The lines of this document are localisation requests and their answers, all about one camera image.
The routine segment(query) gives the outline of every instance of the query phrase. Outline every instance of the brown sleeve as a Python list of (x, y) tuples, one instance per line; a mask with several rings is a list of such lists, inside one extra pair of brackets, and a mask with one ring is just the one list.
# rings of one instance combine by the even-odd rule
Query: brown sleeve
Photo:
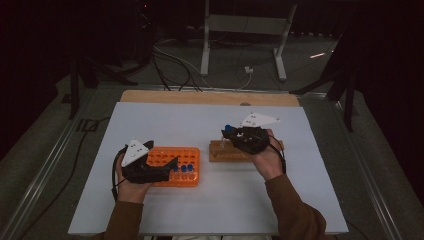
[(106, 232), (93, 236), (93, 240), (137, 239), (143, 204), (116, 202)]
[(318, 210), (302, 202), (286, 175), (268, 180), (265, 185), (281, 239), (325, 239), (325, 219)]

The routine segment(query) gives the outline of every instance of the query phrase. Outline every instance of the white table surface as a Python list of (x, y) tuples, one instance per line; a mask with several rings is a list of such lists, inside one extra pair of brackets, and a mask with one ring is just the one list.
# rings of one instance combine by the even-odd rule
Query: white table surface
[(302, 200), (327, 221), (327, 234), (347, 232), (346, 222), (302, 107), (117, 103), (69, 234), (106, 229), (114, 200), (112, 163), (133, 138), (155, 146), (197, 147), (200, 180), (194, 188), (152, 187), (140, 233), (146, 235), (277, 234), (277, 220), (264, 180), (251, 163), (211, 163), (208, 147), (226, 124), (238, 127), (251, 112), (281, 118), (264, 126), (284, 142), (287, 175)]

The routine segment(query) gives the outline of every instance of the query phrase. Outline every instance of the black cable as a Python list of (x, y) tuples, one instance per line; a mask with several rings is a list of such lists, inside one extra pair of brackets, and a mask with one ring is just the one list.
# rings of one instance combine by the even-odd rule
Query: black cable
[(281, 145), (281, 143), (272, 135), (268, 135), (270, 138), (273, 138), (275, 141), (277, 141), (278, 145), (280, 145), (280, 149), (278, 150), (274, 145), (272, 145), (271, 143), (268, 144), (269, 147), (271, 147), (278, 155), (278, 157), (280, 158), (281, 161), (281, 165), (283, 168), (283, 173), (286, 174), (287, 172), (287, 167), (286, 167), (286, 158), (284, 157), (284, 149), (283, 146)]
[[(170, 61), (170, 62), (177, 63), (177, 64), (179, 64), (179, 65), (183, 66), (184, 68), (186, 68), (186, 67), (185, 67), (185, 65), (184, 65), (184, 64), (182, 64), (181, 62), (177, 62), (177, 61), (175, 61), (175, 60), (167, 59), (167, 58), (164, 58), (164, 57), (159, 57), (159, 56), (156, 56), (155, 54), (153, 54), (153, 56), (154, 56), (154, 57), (157, 57), (157, 58), (160, 58), (160, 59), (162, 59), (162, 60), (165, 60), (165, 61)], [(183, 84), (180, 84), (180, 83), (177, 83), (177, 82), (175, 82), (175, 81), (172, 81), (172, 80), (170, 80), (169, 78), (166, 78), (166, 80), (168, 80), (168, 81), (169, 81), (169, 82), (171, 82), (171, 83), (174, 83), (174, 84), (180, 85), (180, 88), (178, 89), (178, 91), (181, 91), (181, 89), (182, 89), (185, 85), (187, 85), (187, 83), (188, 83), (188, 82), (190, 82), (190, 80), (191, 80), (191, 73), (190, 73), (190, 72), (188, 72), (187, 80), (186, 80)]]
[(153, 62), (153, 66), (154, 66), (154, 68), (156, 69), (156, 72), (158, 73), (158, 75), (159, 75), (159, 78), (160, 78), (160, 80), (162, 81), (162, 84), (163, 84), (163, 86), (166, 88), (166, 89), (168, 89), (168, 91), (171, 91), (171, 89), (169, 88), (169, 86), (168, 86), (168, 84), (166, 83), (166, 81), (165, 81), (165, 76), (163, 75), (163, 72), (162, 72), (162, 70), (160, 70), (159, 69), (159, 66), (158, 66), (158, 64), (157, 64), (157, 62), (156, 62), (156, 59), (155, 59), (155, 57), (153, 56), (153, 58), (152, 58), (152, 62)]
[(180, 66), (182, 66), (184, 69), (185, 69), (185, 71), (187, 72), (187, 80), (183, 83), (183, 84), (179, 84), (179, 83), (176, 83), (176, 82), (174, 82), (174, 81), (172, 81), (172, 80), (170, 80), (170, 79), (168, 79), (168, 78), (166, 78), (164, 75), (163, 75), (163, 72), (162, 72), (162, 80), (164, 81), (164, 80), (167, 80), (167, 81), (169, 81), (169, 82), (172, 82), (172, 83), (174, 83), (174, 84), (177, 84), (177, 85), (180, 85), (180, 88), (178, 89), (178, 91), (181, 91), (182, 89), (183, 89), (183, 87), (184, 86), (186, 86), (189, 82), (190, 82), (190, 80), (192, 81), (192, 84), (193, 84), (193, 88), (196, 90), (196, 91), (198, 91), (198, 92), (202, 92), (202, 90), (200, 89), (200, 87), (196, 84), (196, 82), (195, 82), (195, 80), (194, 80), (194, 78), (193, 78), (193, 75), (192, 75), (192, 73), (190, 72), (190, 70), (187, 68), (187, 66), (183, 63), (183, 61), (181, 61), (179, 58), (177, 58), (177, 57), (174, 57), (174, 56), (172, 56), (172, 55), (169, 55), (169, 54), (166, 54), (166, 53), (163, 53), (163, 52), (161, 52), (161, 51), (153, 51), (153, 56), (154, 57), (156, 57), (156, 58), (159, 58), (159, 59), (163, 59), (163, 60), (166, 60), (166, 61), (170, 61), (170, 62), (173, 62), (173, 63), (176, 63), (176, 64), (178, 64), (178, 65), (180, 65)]
[[(132, 0), (132, 5), (133, 5), (132, 7), (134, 9), (134, 22), (135, 22), (134, 23), (134, 29), (135, 29), (135, 38), (134, 39), (135, 40), (134, 40), (133, 54), (132, 54), (130, 59), (134, 60), (135, 55), (137, 55), (137, 51), (138, 51), (137, 46), (138, 46), (138, 33), (139, 32), (141, 34), (141, 39), (143, 40), (142, 41), (143, 45), (141, 45), (141, 48), (147, 49), (147, 51), (149, 51), (150, 36), (149, 36), (148, 31), (149, 31), (149, 28), (151, 28), (151, 22), (150, 22), (149, 18), (142, 13), (142, 10), (140, 10), (140, 6), (137, 6), (137, 5), (140, 5), (139, 1)], [(106, 10), (106, 7), (104, 6), (104, 4), (102, 4), (102, 7), (103, 7), (104, 13), (106, 14), (106, 16), (108, 16), (107, 17), (107, 20), (108, 20), (107, 23), (108, 23), (109, 27), (111, 27), (110, 21), (109, 21), (110, 17), (109, 17), (108, 11)], [(137, 62), (137, 66), (131, 67), (129, 69), (121, 70), (121, 71), (114, 71), (114, 72), (116, 74), (122, 76), (122, 77), (130, 77), (134, 74), (139, 73), (141, 70), (143, 70), (147, 66), (147, 64), (149, 63), (150, 58), (145, 57), (145, 58), (138, 58), (138, 59), (135, 59), (135, 60)]]
[(157, 55), (154, 55), (155, 57), (157, 57), (157, 58), (160, 58), (160, 59), (163, 59), (163, 60), (166, 60), (166, 61), (170, 61), (170, 62), (174, 62), (174, 63), (176, 63), (176, 64), (178, 64), (178, 65), (180, 65), (180, 66), (182, 66), (184, 69), (185, 69), (185, 71), (187, 72), (187, 75), (188, 75), (188, 79), (187, 79), (187, 81), (184, 83), (184, 84), (182, 84), (181, 86), (180, 86), (180, 89), (179, 89), (179, 91), (181, 91), (181, 89), (182, 89), (182, 87), (184, 87), (190, 80), (192, 80), (192, 82), (193, 82), (193, 87), (197, 90), (197, 91), (202, 91), (198, 86), (197, 86), (197, 84), (196, 84), (196, 82), (194, 81), (194, 78), (193, 78), (193, 75), (191, 74), (191, 72), (190, 72), (190, 70), (187, 68), (187, 66), (180, 60), (180, 59), (178, 59), (178, 58), (176, 58), (176, 57), (174, 57), (174, 56), (172, 56), (172, 55), (168, 55), (168, 54), (165, 54), (165, 53), (163, 53), (163, 52), (160, 52), (160, 51), (153, 51), (154, 53), (156, 53), (156, 54), (161, 54), (161, 55), (163, 55), (163, 56), (166, 56), (166, 57), (168, 57), (168, 58), (165, 58), (165, 57), (159, 57), (159, 56), (157, 56)]
[(62, 193), (65, 191), (66, 187), (68, 186), (69, 182), (71, 181), (72, 177), (74, 176), (74, 173), (75, 173), (75, 170), (76, 170), (76, 167), (77, 167), (77, 163), (78, 163), (79, 154), (81, 152), (82, 144), (83, 144), (85, 138), (87, 137), (87, 135), (90, 132), (90, 130), (96, 129), (97, 126), (101, 122), (103, 122), (105, 120), (108, 120), (108, 119), (110, 119), (110, 117), (103, 118), (101, 120), (92, 120), (92, 121), (94, 121), (93, 125), (91, 125), (87, 129), (87, 131), (84, 133), (84, 135), (82, 136), (82, 138), (80, 140), (80, 143), (79, 143), (78, 149), (77, 149), (77, 153), (76, 153), (76, 156), (75, 156), (75, 159), (74, 159), (74, 164), (72, 166), (71, 174), (69, 175), (68, 179), (63, 184), (62, 188), (59, 190), (59, 192), (56, 194), (56, 196), (44, 208), (44, 210), (32, 221), (32, 223), (25, 229), (25, 231), (22, 232), (22, 234), (19, 237), (19, 239), (23, 239), (25, 237), (25, 235), (28, 234), (28, 232), (31, 230), (31, 228), (38, 222), (38, 220), (40, 220), (40, 218), (50, 209), (50, 207), (57, 201), (57, 199), (60, 197), (60, 195), (62, 195)]
[(113, 198), (115, 199), (115, 202), (118, 201), (118, 191), (116, 190), (116, 187), (119, 186), (119, 184), (121, 184), (123, 181), (126, 180), (126, 178), (124, 178), (124, 180), (122, 180), (118, 184), (116, 184), (116, 180), (115, 180), (116, 163), (118, 162), (119, 156), (121, 156), (121, 154), (125, 153), (127, 151), (127, 149), (128, 149), (128, 145), (125, 145), (125, 147), (123, 149), (119, 150), (119, 152), (115, 156), (115, 159), (113, 160), (113, 165), (112, 165), (112, 195), (113, 195)]
[[(211, 44), (210, 48), (211, 49), (224, 49), (224, 48), (250, 47), (250, 46), (253, 46), (255, 44), (265, 42), (266, 40), (269, 40), (273, 37), (273, 36), (261, 35), (261, 38), (259, 38), (258, 40), (254, 40), (254, 41), (251, 41), (249, 43), (245, 43), (248, 40), (245, 39), (245, 38), (240, 38), (240, 36), (241, 36), (240, 34), (234, 34), (234, 33), (228, 34), (228, 36), (226, 36), (225, 38), (221, 38), (221, 39), (218, 39), (218, 40), (211, 41), (212, 44)], [(228, 38), (231, 41), (231, 43), (226, 43), (224, 41), (226, 38)]]

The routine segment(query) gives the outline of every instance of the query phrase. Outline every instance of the wooden block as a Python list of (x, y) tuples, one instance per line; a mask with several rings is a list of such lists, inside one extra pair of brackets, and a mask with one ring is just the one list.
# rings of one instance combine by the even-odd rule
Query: wooden block
[(213, 105), (287, 106), (298, 107), (296, 95), (281, 93), (230, 93), (193, 91), (126, 90), (121, 102), (195, 103)]
[(233, 147), (230, 141), (212, 140), (209, 144), (209, 162), (250, 162), (249, 154)]

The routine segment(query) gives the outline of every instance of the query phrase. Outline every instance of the human hand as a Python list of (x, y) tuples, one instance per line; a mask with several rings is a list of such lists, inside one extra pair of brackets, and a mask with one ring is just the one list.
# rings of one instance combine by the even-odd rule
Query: human hand
[(131, 183), (128, 180), (124, 180), (122, 175), (122, 160), (124, 159), (124, 153), (121, 154), (116, 161), (116, 173), (118, 175), (118, 201), (121, 202), (133, 202), (143, 203), (146, 196), (147, 190), (149, 190), (152, 183)]
[[(272, 144), (278, 151), (281, 151), (281, 146), (274, 138), (274, 134), (271, 129), (267, 129), (268, 135), (270, 135), (270, 144)], [(271, 147), (267, 147), (264, 151), (250, 155), (250, 159), (258, 170), (259, 174), (268, 181), (275, 177), (283, 174), (283, 166), (281, 163), (279, 152), (277, 153)]]

